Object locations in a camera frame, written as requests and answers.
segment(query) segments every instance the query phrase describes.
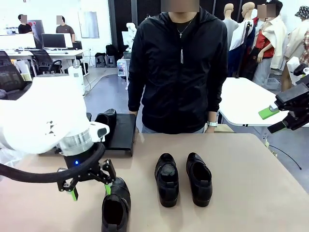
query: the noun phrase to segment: wristwatch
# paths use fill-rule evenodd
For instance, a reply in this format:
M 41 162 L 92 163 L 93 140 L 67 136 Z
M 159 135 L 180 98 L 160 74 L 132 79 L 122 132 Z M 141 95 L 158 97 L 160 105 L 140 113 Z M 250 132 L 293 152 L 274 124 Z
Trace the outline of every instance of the wristwatch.
M 207 122 L 207 126 L 218 127 L 218 122 Z

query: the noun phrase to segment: black jacket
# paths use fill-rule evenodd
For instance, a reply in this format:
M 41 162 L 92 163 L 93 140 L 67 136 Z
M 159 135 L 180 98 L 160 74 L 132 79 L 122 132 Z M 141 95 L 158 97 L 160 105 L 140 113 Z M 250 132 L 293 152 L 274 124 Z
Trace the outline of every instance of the black jacket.
M 144 20 L 136 33 L 129 68 L 130 111 L 144 105 L 143 124 L 157 132 L 192 133 L 217 112 L 227 77 L 225 24 L 200 8 L 182 43 L 168 13 Z

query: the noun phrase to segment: beige tabletop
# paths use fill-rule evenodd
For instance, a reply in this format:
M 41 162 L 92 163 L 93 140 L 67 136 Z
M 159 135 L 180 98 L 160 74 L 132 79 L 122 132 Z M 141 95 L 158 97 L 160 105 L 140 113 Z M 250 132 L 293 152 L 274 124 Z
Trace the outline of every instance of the beige tabletop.
M 154 177 L 157 159 L 176 160 L 180 196 L 161 206 Z M 193 204 L 185 171 L 197 152 L 212 172 L 210 205 Z M 250 134 L 139 134 L 133 158 L 112 159 L 131 192 L 129 232 L 308 232 L 309 196 L 281 163 Z M 31 156 L 19 169 L 44 173 L 65 167 L 62 157 Z M 0 182 L 1 232 L 100 232 L 104 185 L 77 185 L 79 199 L 57 185 Z

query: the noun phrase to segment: black t-shirt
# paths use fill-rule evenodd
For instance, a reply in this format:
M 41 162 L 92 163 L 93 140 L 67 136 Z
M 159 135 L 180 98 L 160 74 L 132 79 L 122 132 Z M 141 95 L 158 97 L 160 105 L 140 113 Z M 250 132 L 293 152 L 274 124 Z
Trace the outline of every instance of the black t-shirt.
M 182 41 L 184 41 L 185 38 L 193 31 L 194 25 L 196 24 L 196 18 L 197 16 L 195 16 L 192 19 L 192 21 L 185 22 L 185 23 L 176 23 L 178 32 L 182 34 L 181 36 Z
M 32 28 L 29 24 L 26 23 L 26 25 L 19 25 L 18 27 L 18 33 L 19 34 L 26 34 L 28 32 L 31 32 L 32 31 Z

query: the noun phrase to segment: white wall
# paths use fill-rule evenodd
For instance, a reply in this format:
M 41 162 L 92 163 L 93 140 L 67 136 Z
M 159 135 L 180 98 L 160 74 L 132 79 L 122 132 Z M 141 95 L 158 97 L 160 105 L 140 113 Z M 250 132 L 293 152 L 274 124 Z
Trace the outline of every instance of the white wall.
M 108 0 L 8 0 L 0 5 L 0 28 L 18 27 L 18 15 L 27 15 L 29 20 L 42 20 L 45 33 L 55 33 L 56 16 L 62 15 L 70 25 L 76 40 L 82 41 L 83 49 L 91 49 L 91 56 L 96 52 L 105 52 L 105 46 L 112 43 Z M 82 39 L 78 21 L 79 11 L 97 12 L 99 39 Z
M 287 32 L 290 33 L 301 22 L 299 17 L 295 14 L 298 12 L 300 6 L 309 6 L 309 0 L 280 0 L 283 3 L 281 10 L 282 19 L 287 27 Z

